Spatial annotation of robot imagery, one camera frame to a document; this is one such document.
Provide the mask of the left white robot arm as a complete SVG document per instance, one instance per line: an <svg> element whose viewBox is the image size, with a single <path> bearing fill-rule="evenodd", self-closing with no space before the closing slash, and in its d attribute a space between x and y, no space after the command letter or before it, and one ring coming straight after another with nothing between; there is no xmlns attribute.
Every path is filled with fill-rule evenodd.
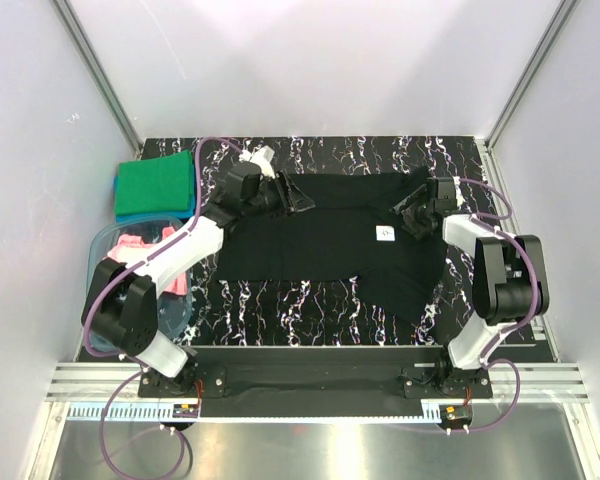
<svg viewBox="0 0 600 480"><path fill-rule="evenodd" d="M109 342L144 368L161 374L161 384L176 396L195 386L196 372L188 366L193 356L159 331L157 300L166 288L195 264L219 252L225 231L247 217L260 214L295 214L315 206L283 171L271 177L260 166L243 163L210 195L202 211L157 245L140 252L138 259L101 260L85 301L83 344L94 357L90 334Z"/></svg>

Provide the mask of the black t shirt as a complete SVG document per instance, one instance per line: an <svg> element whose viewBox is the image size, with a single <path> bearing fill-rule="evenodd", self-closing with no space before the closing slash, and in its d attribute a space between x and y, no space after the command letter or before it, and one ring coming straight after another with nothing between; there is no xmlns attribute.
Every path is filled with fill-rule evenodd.
<svg viewBox="0 0 600 480"><path fill-rule="evenodd" d="M415 321L443 276L447 245L438 233L415 238L393 208L429 176L425 167L295 174L293 182L314 207L239 221L219 252L216 273L226 281L355 279L360 300Z"/></svg>

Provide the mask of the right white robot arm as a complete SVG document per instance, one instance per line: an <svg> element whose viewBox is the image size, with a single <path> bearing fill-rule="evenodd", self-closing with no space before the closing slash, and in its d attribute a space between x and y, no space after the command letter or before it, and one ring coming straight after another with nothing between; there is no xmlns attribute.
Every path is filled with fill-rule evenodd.
<svg viewBox="0 0 600 480"><path fill-rule="evenodd" d="M462 184L490 191L504 204L503 216L463 213ZM416 239L439 232L442 239L473 259L474 312L461 332L443 347L433 369L437 390L456 396L470 379L494 362L493 352L513 332L546 312L549 293L541 241L534 235L514 236L487 219L503 221L513 210L493 187L460 177L429 178L392 211Z"/></svg>

